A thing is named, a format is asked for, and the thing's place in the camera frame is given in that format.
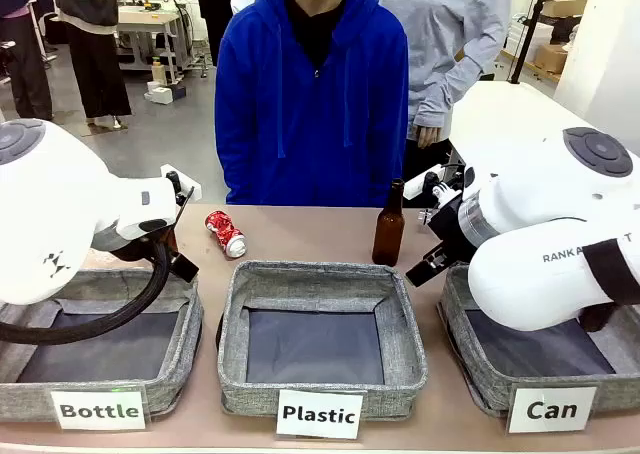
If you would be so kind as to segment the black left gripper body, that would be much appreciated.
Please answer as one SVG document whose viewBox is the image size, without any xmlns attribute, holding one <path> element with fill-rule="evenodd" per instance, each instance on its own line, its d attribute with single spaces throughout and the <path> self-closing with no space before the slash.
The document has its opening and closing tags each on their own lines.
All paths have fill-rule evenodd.
<svg viewBox="0 0 640 454">
<path fill-rule="evenodd" d="M 151 242 L 151 257 L 154 263 L 164 262 L 171 265 L 179 254 L 174 226 L 166 226 L 150 233 L 149 241 Z"/>
</svg>

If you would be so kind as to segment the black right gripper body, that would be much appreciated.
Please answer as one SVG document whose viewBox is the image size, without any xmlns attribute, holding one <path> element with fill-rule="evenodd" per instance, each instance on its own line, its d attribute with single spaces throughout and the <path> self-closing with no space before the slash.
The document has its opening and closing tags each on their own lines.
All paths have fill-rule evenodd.
<svg viewBox="0 0 640 454">
<path fill-rule="evenodd" d="M 477 248 L 465 237 L 458 220 L 462 195 L 440 207 L 429 221 L 429 228 L 440 239 L 430 255 L 437 264 L 469 263 Z"/>
</svg>

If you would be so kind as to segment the bare hand of grey-hoodie person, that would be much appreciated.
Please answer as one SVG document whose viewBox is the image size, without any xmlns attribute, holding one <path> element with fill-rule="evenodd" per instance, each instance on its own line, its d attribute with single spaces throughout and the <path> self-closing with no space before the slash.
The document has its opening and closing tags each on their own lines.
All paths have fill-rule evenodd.
<svg viewBox="0 0 640 454">
<path fill-rule="evenodd" d="M 416 126 L 416 142 L 419 149 L 425 149 L 430 145 L 436 143 L 442 133 L 441 127 L 424 127 Z"/>
</svg>

